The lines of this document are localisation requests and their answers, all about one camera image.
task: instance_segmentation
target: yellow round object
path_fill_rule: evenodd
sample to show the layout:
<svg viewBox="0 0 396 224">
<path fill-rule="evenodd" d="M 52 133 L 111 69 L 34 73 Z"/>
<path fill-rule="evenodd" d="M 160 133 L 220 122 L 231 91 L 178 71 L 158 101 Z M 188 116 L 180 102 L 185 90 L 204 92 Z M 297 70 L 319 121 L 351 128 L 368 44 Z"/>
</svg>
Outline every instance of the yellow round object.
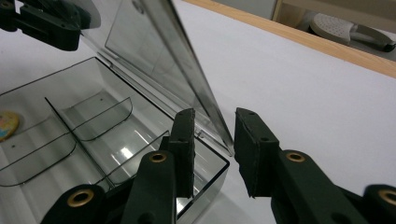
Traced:
<svg viewBox="0 0 396 224">
<path fill-rule="evenodd" d="M 8 139 L 18 128 L 20 118 L 11 111 L 0 111 L 0 142 Z"/>
</svg>

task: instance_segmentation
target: wooden shelf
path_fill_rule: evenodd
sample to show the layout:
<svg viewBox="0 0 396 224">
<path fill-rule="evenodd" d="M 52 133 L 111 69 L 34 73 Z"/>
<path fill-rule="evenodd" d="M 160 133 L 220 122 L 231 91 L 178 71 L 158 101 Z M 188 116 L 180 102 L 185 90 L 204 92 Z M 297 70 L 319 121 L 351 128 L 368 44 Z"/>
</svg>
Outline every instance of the wooden shelf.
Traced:
<svg viewBox="0 0 396 224">
<path fill-rule="evenodd" d="M 242 21 L 249 25 L 271 32 L 275 35 L 280 35 L 296 43 L 321 51 L 333 57 L 354 63 L 389 77 L 396 78 L 396 62 L 391 60 L 387 60 L 358 49 L 353 49 L 348 46 L 344 46 L 330 40 L 290 28 L 274 21 L 269 21 L 262 17 L 255 16 L 232 7 L 224 6 L 211 0 L 185 0 L 185 2 L 189 2 L 196 6 L 209 9 L 235 20 Z"/>
<path fill-rule="evenodd" d="M 357 24 L 396 33 L 396 1 L 281 0 L 284 4 L 320 12 Z"/>
</svg>

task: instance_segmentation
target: white surface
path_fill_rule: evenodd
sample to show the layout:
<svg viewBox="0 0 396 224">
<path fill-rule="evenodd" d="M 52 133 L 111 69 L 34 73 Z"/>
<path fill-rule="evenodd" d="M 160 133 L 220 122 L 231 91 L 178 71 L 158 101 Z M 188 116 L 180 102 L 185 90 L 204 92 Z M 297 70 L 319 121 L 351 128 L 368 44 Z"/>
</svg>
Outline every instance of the white surface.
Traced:
<svg viewBox="0 0 396 224">
<path fill-rule="evenodd" d="M 369 184 L 396 186 L 396 79 L 176 3 L 232 133 L 235 109 L 248 108 L 283 149 L 309 154 L 335 184 L 359 194 Z M 0 92 L 92 55 L 83 43 L 69 53 L 27 36 L 0 36 Z M 229 159 L 221 193 L 196 223 L 275 223 L 270 200 L 249 199 Z"/>
</svg>

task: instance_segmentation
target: transparent lid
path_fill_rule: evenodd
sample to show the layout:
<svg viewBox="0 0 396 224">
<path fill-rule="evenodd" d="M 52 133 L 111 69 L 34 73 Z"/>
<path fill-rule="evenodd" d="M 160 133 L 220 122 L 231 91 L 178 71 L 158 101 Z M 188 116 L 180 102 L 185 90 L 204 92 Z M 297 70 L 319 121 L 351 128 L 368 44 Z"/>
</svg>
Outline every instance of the transparent lid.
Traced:
<svg viewBox="0 0 396 224">
<path fill-rule="evenodd" d="M 101 25 L 84 30 L 83 35 L 98 53 L 139 80 L 140 87 L 156 92 L 154 102 L 166 105 L 169 115 L 193 107 L 197 131 L 204 131 L 233 155 L 233 139 L 172 2 L 92 2 L 96 9 L 86 11 L 98 11 Z"/>
</svg>

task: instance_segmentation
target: box compartment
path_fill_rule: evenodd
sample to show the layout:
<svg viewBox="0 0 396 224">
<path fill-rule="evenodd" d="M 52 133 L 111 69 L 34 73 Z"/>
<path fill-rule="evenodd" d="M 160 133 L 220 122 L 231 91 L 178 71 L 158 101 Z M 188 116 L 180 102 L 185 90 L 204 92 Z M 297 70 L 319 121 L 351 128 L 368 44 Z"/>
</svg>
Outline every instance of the box compartment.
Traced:
<svg viewBox="0 0 396 224">
<path fill-rule="evenodd" d="M 96 58 L 6 92 L 0 105 L 21 119 L 0 143 L 1 223 L 39 223 L 76 185 L 108 191 L 133 178 L 173 124 Z M 192 222 L 213 200 L 229 165 L 202 139 L 195 145 L 194 198 L 177 199 L 179 222 Z"/>
</svg>

